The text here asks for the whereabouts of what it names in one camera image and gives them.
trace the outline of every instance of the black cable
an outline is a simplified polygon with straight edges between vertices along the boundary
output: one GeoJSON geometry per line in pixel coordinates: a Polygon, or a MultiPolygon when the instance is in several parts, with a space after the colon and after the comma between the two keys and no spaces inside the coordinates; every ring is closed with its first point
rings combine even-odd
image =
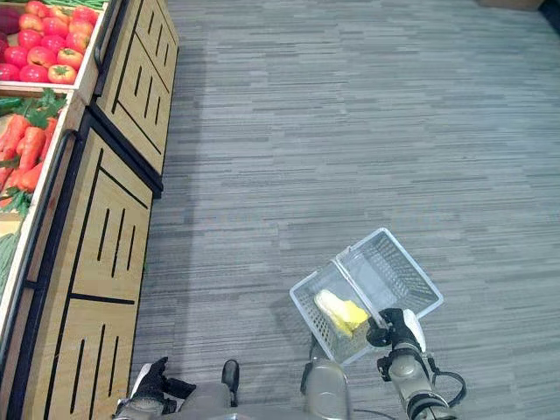
{"type": "Polygon", "coordinates": [[[385,417],[389,420],[398,420],[396,417],[390,416],[389,414],[381,413],[380,411],[375,411],[373,409],[354,409],[354,411],[357,413],[375,414],[376,416],[385,417]]]}
{"type": "Polygon", "coordinates": [[[455,381],[461,384],[461,390],[457,393],[457,395],[453,397],[451,401],[447,403],[450,407],[455,407],[463,400],[463,398],[466,397],[465,379],[463,379],[463,376],[461,376],[460,374],[456,374],[455,372],[446,372],[444,370],[439,370],[439,367],[436,366],[436,361],[431,356],[428,358],[428,363],[430,363],[431,371],[434,373],[434,375],[431,377],[431,384],[434,387],[436,386],[436,379],[438,378],[438,376],[449,376],[450,378],[453,378],[455,381]]]}

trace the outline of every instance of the gray carpet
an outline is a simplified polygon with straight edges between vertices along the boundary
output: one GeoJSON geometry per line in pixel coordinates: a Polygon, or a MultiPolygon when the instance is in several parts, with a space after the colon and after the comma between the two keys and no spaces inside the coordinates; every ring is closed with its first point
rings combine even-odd
{"type": "MultiPolygon", "coordinates": [[[[301,407],[289,288],[389,228],[445,297],[423,319],[464,418],[558,419],[560,40],[471,0],[170,0],[181,37],[132,375],[301,407]]],[[[401,410],[368,357],[354,406],[401,410]]],[[[356,418],[371,418],[358,415],[356,418]]]]}

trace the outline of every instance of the vegetable display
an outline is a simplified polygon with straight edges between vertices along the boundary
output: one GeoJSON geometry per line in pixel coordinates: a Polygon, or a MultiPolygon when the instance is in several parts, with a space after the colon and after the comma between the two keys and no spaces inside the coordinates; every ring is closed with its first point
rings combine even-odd
{"type": "Polygon", "coordinates": [[[74,84],[97,22],[93,8],[101,7],[97,0],[31,0],[21,15],[0,7],[0,81],[74,84]]]}
{"type": "Polygon", "coordinates": [[[23,219],[65,105],[64,95],[57,96],[50,88],[44,89],[40,98],[0,97],[4,127],[0,135],[0,212],[17,213],[21,218],[16,219],[15,232],[0,237],[0,297],[10,274],[23,219]]]}

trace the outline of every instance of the wooden crate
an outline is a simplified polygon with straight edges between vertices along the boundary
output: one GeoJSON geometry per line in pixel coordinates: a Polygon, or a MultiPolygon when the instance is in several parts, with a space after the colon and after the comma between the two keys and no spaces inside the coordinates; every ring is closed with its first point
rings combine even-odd
{"type": "MultiPolygon", "coordinates": [[[[53,89],[64,89],[64,90],[75,90],[78,95],[82,98],[85,103],[89,103],[91,100],[92,93],[94,92],[95,83],[97,82],[97,76],[99,71],[94,60],[94,47],[96,43],[99,43],[101,49],[104,51],[107,44],[107,39],[109,38],[110,32],[114,25],[114,16],[106,13],[109,3],[105,3],[103,10],[98,10],[99,17],[94,27],[94,31],[89,40],[89,45],[84,53],[84,59],[78,71],[76,81],[73,85],[62,85],[56,83],[32,83],[26,81],[0,81],[0,95],[4,91],[19,91],[19,92],[40,92],[43,88],[53,88],[53,89]],[[103,33],[103,25],[108,27],[108,30],[103,33]]],[[[6,3],[0,2],[0,6],[11,7],[16,9],[19,13],[25,13],[25,3],[6,3]]],[[[10,35],[8,37],[8,42],[11,46],[18,44],[17,34],[10,35]]]]}
{"type": "MultiPolygon", "coordinates": [[[[23,273],[24,270],[29,269],[25,280],[29,282],[36,282],[37,280],[40,260],[45,251],[46,237],[49,234],[54,209],[57,206],[58,197],[60,195],[60,188],[62,187],[68,162],[72,154],[74,145],[72,142],[69,142],[66,148],[64,148],[62,151],[62,158],[60,161],[60,166],[58,168],[58,176],[54,180],[54,187],[52,188],[51,194],[48,194],[48,184],[46,181],[54,173],[57,173],[57,167],[54,164],[54,159],[57,151],[63,147],[62,141],[64,132],[66,130],[75,130],[79,128],[81,116],[85,108],[83,105],[83,101],[77,96],[75,92],[61,91],[60,93],[64,93],[66,95],[67,104],[60,112],[59,122],[52,136],[51,146],[43,164],[43,171],[41,172],[37,187],[31,199],[29,213],[25,217],[21,226],[21,235],[19,238],[19,242],[17,243],[16,252],[10,268],[10,274],[5,285],[3,295],[0,298],[0,340],[7,340],[6,333],[9,327],[8,314],[10,313],[12,306],[16,303],[17,291],[18,288],[21,287],[20,282],[22,281],[22,279],[20,278],[20,274],[23,273]],[[43,218],[43,223],[41,226],[38,226],[38,212],[42,206],[45,206],[46,210],[43,218]],[[38,233],[33,250],[32,236],[35,229],[38,230],[38,233]],[[30,250],[33,250],[33,253],[31,254],[31,260],[27,263],[26,266],[25,255],[30,252],[30,250]]],[[[40,93],[29,91],[22,93],[4,90],[0,94],[0,97],[6,95],[27,97],[40,96],[40,93]]],[[[18,216],[11,213],[0,213],[0,230],[7,231],[9,229],[13,229],[15,227],[15,219],[17,218],[18,216]]],[[[23,328],[25,327],[25,320],[27,317],[27,312],[29,311],[31,299],[32,291],[30,292],[28,290],[22,296],[22,300],[19,305],[19,312],[14,322],[14,333],[8,351],[8,362],[6,363],[6,368],[2,377],[2,385],[0,388],[0,418],[4,418],[5,410],[7,408],[7,400],[10,396],[11,384],[13,383],[16,368],[14,361],[16,361],[18,357],[23,328]]]]}
{"type": "Polygon", "coordinates": [[[152,191],[95,129],[85,145],[23,418],[109,418],[126,396],[152,191]]]}
{"type": "Polygon", "coordinates": [[[179,36],[166,4],[130,0],[96,107],[161,175],[179,36]]]}

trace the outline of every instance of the black handle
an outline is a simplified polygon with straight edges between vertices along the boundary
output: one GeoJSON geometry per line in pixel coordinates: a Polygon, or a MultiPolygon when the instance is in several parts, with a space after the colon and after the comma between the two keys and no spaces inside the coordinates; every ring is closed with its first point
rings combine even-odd
{"type": "Polygon", "coordinates": [[[52,170],[49,172],[47,179],[45,180],[46,190],[45,196],[39,201],[37,207],[36,220],[31,225],[31,231],[29,233],[29,242],[24,249],[24,254],[22,256],[20,270],[17,273],[16,281],[16,291],[13,299],[13,304],[8,313],[8,318],[6,319],[6,330],[4,331],[4,337],[0,343],[0,378],[4,375],[6,357],[8,356],[8,349],[10,348],[11,335],[13,333],[13,326],[16,321],[16,316],[18,315],[19,302],[21,300],[21,295],[24,289],[25,279],[29,272],[29,266],[33,254],[35,253],[35,246],[37,245],[37,240],[39,239],[39,232],[43,225],[43,220],[45,219],[46,209],[48,208],[49,201],[51,200],[51,194],[53,193],[54,183],[59,174],[60,164],[62,163],[62,157],[67,148],[68,139],[70,137],[76,138],[78,132],[75,129],[67,129],[62,138],[60,139],[59,147],[54,152],[52,157],[52,170]]]}
{"type": "Polygon", "coordinates": [[[101,26],[100,30],[99,30],[99,36],[97,37],[97,40],[95,41],[95,45],[94,45],[94,60],[95,60],[95,65],[97,66],[97,70],[101,71],[102,67],[103,67],[103,61],[102,61],[102,47],[103,44],[105,43],[105,37],[107,37],[107,32],[109,29],[109,23],[112,20],[113,15],[115,14],[115,7],[116,4],[119,3],[119,8],[116,12],[116,14],[119,13],[119,11],[121,10],[121,8],[123,7],[123,4],[125,3],[125,0],[121,0],[119,2],[119,0],[111,0],[108,4],[108,8],[105,11],[105,20],[103,22],[103,25],[101,26]]]}

